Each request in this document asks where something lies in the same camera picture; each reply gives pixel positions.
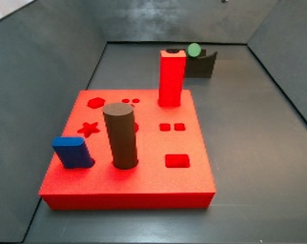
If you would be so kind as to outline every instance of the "star-shaped hole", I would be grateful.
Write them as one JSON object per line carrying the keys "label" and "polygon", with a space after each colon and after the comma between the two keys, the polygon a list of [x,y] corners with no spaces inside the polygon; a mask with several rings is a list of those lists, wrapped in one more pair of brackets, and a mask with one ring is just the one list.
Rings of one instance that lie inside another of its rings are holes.
{"label": "star-shaped hole", "polygon": [[83,128],[80,130],[78,130],[79,133],[84,133],[86,138],[88,138],[92,133],[99,133],[100,130],[98,129],[98,122],[94,124],[90,124],[88,122],[86,122],[83,124]]}

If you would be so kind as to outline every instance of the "red pillar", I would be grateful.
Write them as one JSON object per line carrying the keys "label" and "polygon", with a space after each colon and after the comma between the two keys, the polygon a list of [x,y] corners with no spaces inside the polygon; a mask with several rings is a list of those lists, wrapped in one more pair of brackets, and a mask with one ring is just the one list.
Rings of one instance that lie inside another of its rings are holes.
{"label": "red pillar", "polygon": [[186,52],[160,51],[159,100],[160,107],[182,105],[182,87],[186,72]]}

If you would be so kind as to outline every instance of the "green sphere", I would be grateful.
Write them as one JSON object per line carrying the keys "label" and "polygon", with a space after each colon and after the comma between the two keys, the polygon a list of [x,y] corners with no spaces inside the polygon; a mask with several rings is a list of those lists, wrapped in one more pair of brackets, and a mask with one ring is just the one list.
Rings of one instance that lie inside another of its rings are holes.
{"label": "green sphere", "polygon": [[198,43],[191,43],[187,48],[187,54],[191,57],[198,57],[202,52],[202,47]]}

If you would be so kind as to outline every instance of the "square hole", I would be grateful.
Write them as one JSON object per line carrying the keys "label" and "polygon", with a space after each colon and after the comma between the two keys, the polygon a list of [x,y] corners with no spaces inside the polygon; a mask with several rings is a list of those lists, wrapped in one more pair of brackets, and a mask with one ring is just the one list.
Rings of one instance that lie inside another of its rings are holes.
{"label": "square hole", "polygon": [[186,131],[186,125],[184,125],[183,123],[176,123],[176,124],[175,124],[175,130],[176,130],[178,132],[183,132],[183,131]]}
{"label": "square hole", "polygon": [[171,131],[171,124],[170,123],[160,123],[159,124],[159,129],[160,129],[162,132]]}
{"label": "square hole", "polygon": [[167,168],[190,168],[188,154],[166,154]]}

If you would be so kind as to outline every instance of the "brown cylinder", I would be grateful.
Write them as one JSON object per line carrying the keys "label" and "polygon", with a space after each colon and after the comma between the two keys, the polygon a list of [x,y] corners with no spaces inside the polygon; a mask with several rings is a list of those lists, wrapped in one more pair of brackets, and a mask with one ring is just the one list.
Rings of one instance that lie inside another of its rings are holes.
{"label": "brown cylinder", "polygon": [[112,103],[103,108],[114,165],[128,170],[138,165],[134,107],[126,103]]}

